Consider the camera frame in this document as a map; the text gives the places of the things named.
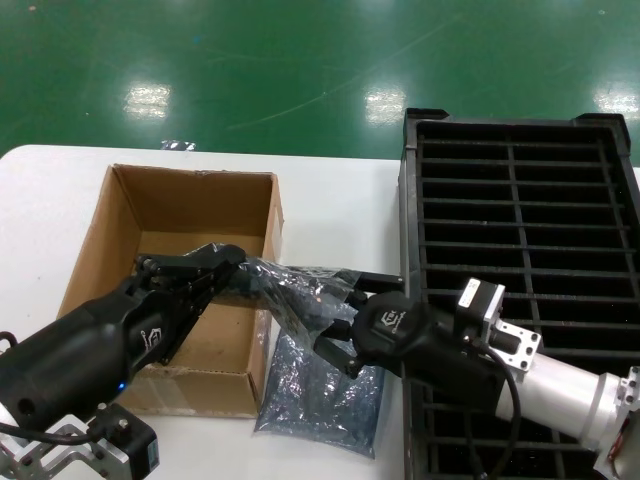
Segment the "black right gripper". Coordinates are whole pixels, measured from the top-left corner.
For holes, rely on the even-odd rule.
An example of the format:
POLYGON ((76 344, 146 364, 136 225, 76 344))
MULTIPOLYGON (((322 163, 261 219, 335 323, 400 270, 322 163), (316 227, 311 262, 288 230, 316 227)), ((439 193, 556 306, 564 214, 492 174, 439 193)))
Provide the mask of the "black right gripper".
POLYGON ((325 329, 314 352, 351 379, 379 366, 473 409, 495 412, 502 369, 453 334, 452 314, 410 300, 400 293, 404 289, 400 276, 360 272, 346 303, 364 306, 353 325, 325 329))

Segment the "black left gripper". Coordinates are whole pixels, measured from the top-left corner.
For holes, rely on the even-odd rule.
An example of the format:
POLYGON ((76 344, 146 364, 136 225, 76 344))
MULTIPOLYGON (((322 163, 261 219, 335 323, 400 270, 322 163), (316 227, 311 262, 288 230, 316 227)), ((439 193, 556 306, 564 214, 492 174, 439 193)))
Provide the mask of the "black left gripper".
POLYGON ((1 355, 1 405, 15 423, 44 431, 67 415, 86 418, 114 400, 150 363, 168 364, 211 301, 246 260, 235 245, 184 255, 141 254, 143 278, 193 279, 139 299, 88 301, 1 355))

